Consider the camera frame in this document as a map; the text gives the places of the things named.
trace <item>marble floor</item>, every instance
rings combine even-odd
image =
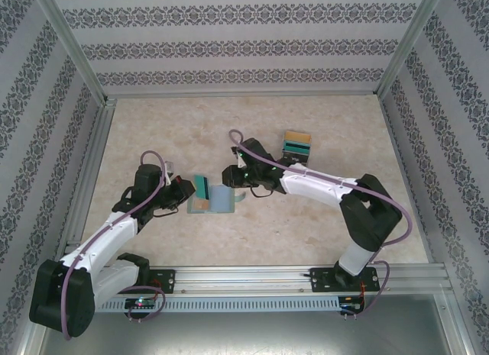
[[[120,99],[85,226],[84,239],[108,217],[132,186],[139,156],[156,150],[183,178],[203,174],[220,184],[236,163],[228,130],[255,137],[280,156],[285,130],[311,134],[309,168],[344,177],[374,174],[391,196],[412,211],[375,95],[324,97]],[[148,157],[149,163],[157,163]],[[402,221],[391,234],[406,229]],[[254,198],[249,192],[234,214],[180,213],[153,219],[120,252],[157,266],[302,265],[334,263],[350,242],[342,214],[296,195]],[[418,228],[379,258],[427,262]]]

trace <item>metal frame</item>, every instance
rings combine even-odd
[[[71,60],[76,66],[76,69],[83,78],[85,84],[89,87],[90,92],[95,98],[97,105],[104,105],[104,101],[107,95],[102,89],[100,81],[97,79],[97,75],[93,71],[86,58],[82,47],[79,45],[75,38],[75,35],[71,31],[70,26],[66,22],[66,19],[58,7],[55,0],[36,0],[47,19],[56,31],[61,43],[64,45],[65,50],[70,55]]]
[[[68,244],[60,245],[58,258],[76,246],[82,238],[86,216],[95,189],[103,151],[108,138],[116,100],[107,101],[89,145],[86,165],[83,167],[80,183],[76,187],[75,203],[69,213],[63,239]],[[358,295],[358,292],[312,293],[308,277],[304,274],[313,266],[196,266],[196,267],[154,267],[155,269],[174,269],[176,277],[174,293],[168,295],[170,302],[197,303],[212,300],[284,299],[310,300],[314,298],[338,298],[338,296]],[[385,267],[376,266],[379,280],[385,278]],[[472,355],[474,349],[461,312],[455,300],[452,284],[442,263],[393,264],[390,265],[390,278],[383,295],[433,295],[439,310],[439,319],[455,355]],[[114,300],[138,297],[135,294],[117,295]],[[100,312],[122,311],[118,308],[100,309]],[[21,339],[18,355],[39,354],[46,329],[28,323]]]
[[[411,188],[410,188],[410,183],[409,183],[409,180],[407,178],[406,170],[404,170],[403,162],[400,158],[399,150],[395,147],[396,141],[394,140],[394,135],[392,133],[392,130],[390,129],[389,121],[387,120],[387,113],[386,113],[384,104],[382,103],[382,99],[380,98],[379,95],[377,95],[377,98],[379,101],[379,106],[381,107],[382,116],[384,117],[385,127],[387,129],[387,133],[389,134],[390,143],[392,144],[394,154],[396,155],[397,165],[399,166],[400,174],[403,177],[404,188],[406,189],[407,197],[410,200],[410,204],[413,207],[414,220],[416,221],[416,224],[418,225],[418,227],[422,227],[423,224],[421,224],[421,218],[419,217],[419,212],[418,212],[418,209],[416,208],[416,203],[414,202],[413,192],[411,191]],[[423,242],[423,247],[425,249],[426,256],[428,257],[428,261],[430,263],[434,263],[435,260],[433,259],[433,256],[431,254],[431,250],[429,249],[429,244],[428,244],[428,240],[426,239],[426,235],[420,234],[420,237],[421,237],[421,241]]]
[[[433,9],[436,7],[436,4],[438,4],[438,1],[439,0],[422,0],[419,4],[413,20],[410,22],[403,39],[399,43],[399,46],[397,46],[397,49],[387,65],[379,85],[377,86],[375,94],[377,94],[380,99],[383,99],[389,91],[390,86],[396,78],[400,68],[404,64],[404,60],[413,49],[414,43],[423,31],[423,27],[428,21]]]
[[[289,307],[270,309],[253,308],[250,311],[331,311],[337,310],[338,296],[358,295],[358,292],[312,293],[310,278],[304,274],[315,266],[198,266],[171,267],[176,270],[175,290],[167,295],[171,312],[192,312],[198,304],[206,302],[288,302]],[[385,278],[385,267],[376,266],[379,280]],[[391,265],[390,278],[385,295],[433,295],[439,311],[449,349],[454,355],[473,355],[474,348],[467,329],[461,319],[461,312],[452,291],[452,284],[445,266],[441,263],[394,264]],[[117,295],[98,312],[123,312],[121,305],[126,298],[137,298],[135,294]],[[327,305],[317,304],[331,299]],[[296,308],[299,302],[315,302],[316,306],[304,305]],[[243,311],[214,305],[215,311]],[[28,323],[21,339],[17,355],[39,354],[45,338],[46,328]]]
[[[310,91],[267,91],[267,92],[175,92],[175,93],[109,93],[109,98],[196,98],[196,97],[317,97],[321,95],[371,95],[363,90],[310,90]]]
[[[82,240],[116,105],[116,99],[108,99],[99,109],[80,179],[76,184],[73,205],[66,219],[60,249],[56,255],[57,260],[68,253],[67,251],[73,250],[73,247],[78,247]]]

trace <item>patterned wallpaper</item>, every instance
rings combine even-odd
[[[0,0],[0,354],[53,258],[98,111],[39,4]]]
[[[57,0],[110,95],[374,91],[421,0]]]
[[[477,353],[489,353],[488,18],[489,0],[440,0],[383,100]]]

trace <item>black bracket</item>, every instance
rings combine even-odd
[[[365,267],[357,276],[353,276],[347,285],[341,285],[335,278],[333,267],[317,267],[309,270],[313,292],[360,292],[364,284],[365,292],[378,292],[379,279],[375,267]]]
[[[165,294],[173,294],[175,288],[175,270],[174,269],[150,269],[147,284],[161,288]],[[133,294],[154,294],[151,290],[133,291]]]
[[[173,288],[175,287],[175,270],[174,269],[151,269],[150,270],[150,281],[149,286],[154,286],[155,288],[161,288],[165,294],[173,294]],[[134,290],[132,294],[139,295],[154,295],[155,292],[152,290]],[[125,309],[138,308],[138,309],[154,309],[155,308],[154,299],[140,299],[138,298],[128,298],[125,299]],[[135,313],[133,318],[144,318],[148,313]]]

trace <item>enclosure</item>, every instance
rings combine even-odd
[[[489,0],[2,0],[0,23],[0,353],[489,353]],[[70,342],[29,321],[39,265],[103,226],[141,153],[218,185],[232,128],[274,158],[310,134],[310,169],[373,174],[413,217],[368,314],[305,276],[346,250],[341,212],[246,191],[120,249],[175,270],[152,323],[129,294]]]

